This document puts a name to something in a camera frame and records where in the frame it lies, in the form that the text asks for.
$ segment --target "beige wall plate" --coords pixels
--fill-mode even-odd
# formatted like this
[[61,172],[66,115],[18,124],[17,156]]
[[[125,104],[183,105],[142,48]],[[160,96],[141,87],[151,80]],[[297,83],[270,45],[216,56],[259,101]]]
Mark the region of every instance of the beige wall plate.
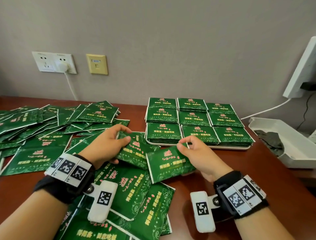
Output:
[[86,54],[86,56],[90,73],[108,75],[105,55]]

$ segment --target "wall socket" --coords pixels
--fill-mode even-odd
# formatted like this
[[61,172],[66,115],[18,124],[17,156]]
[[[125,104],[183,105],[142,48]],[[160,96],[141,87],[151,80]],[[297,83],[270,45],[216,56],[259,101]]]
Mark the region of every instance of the wall socket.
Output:
[[66,63],[69,67],[68,73],[77,73],[71,54],[32,52],[32,55],[41,72],[63,73],[58,66],[60,63]]

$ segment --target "left hand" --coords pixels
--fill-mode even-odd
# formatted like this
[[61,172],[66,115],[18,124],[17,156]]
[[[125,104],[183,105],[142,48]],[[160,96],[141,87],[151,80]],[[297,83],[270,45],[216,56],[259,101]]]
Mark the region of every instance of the left hand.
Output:
[[101,133],[90,145],[79,152],[79,155],[89,160],[96,169],[100,168],[104,162],[114,158],[121,148],[131,141],[130,136],[115,139],[119,131],[132,132],[128,127],[116,124]]

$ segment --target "finger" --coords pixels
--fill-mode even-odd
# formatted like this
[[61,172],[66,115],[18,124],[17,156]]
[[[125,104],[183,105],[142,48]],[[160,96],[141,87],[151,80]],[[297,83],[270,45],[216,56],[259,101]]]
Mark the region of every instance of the finger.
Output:
[[122,148],[122,147],[125,147],[131,141],[131,137],[127,136],[127,137],[118,139],[116,141],[118,141],[118,143],[121,145],[121,148]]
[[132,133],[132,130],[130,130],[130,129],[129,129],[128,127],[126,127],[126,126],[123,126],[122,124],[116,124],[116,125],[110,127],[109,129],[107,129],[107,132],[108,132],[110,135],[113,135],[113,136],[116,136],[119,131],[124,131],[124,132],[127,132],[127,133]]
[[194,144],[194,143],[197,143],[199,141],[200,141],[200,139],[198,139],[196,136],[190,135],[190,136],[187,136],[185,138],[180,139],[179,143],[191,142]]
[[177,144],[177,149],[179,150],[179,152],[181,152],[184,156],[187,156],[188,158],[190,158],[193,151],[183,146],[181,143]]
[[119,161],[118,161],[117,159],[110,160],[109,162],[110,162],[110,163],[113,163],[113,164],[119,164]]

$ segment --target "hand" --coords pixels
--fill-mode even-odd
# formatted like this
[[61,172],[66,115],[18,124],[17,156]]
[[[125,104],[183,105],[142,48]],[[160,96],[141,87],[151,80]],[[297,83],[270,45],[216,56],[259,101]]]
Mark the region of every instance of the hand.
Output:
[[[190,149],[181,143],[191,142]],[[233,169],[224,163],[204,142],[196,136],[182,138],[177,144],[178,150],[187,156],[194,167],[207,175],[213,175],[214,180],[231,172]]]
[[[119,131],[132,132],[128,127],[116,124],[101,133],[90,145],[79,152],[79,155],[89,160],[96,169],[100,168],[104,162],[114,158],[121,148],[130,142],[130,136],[116,140]],[[117,164],[119,161],[114,160],[112,163]]]

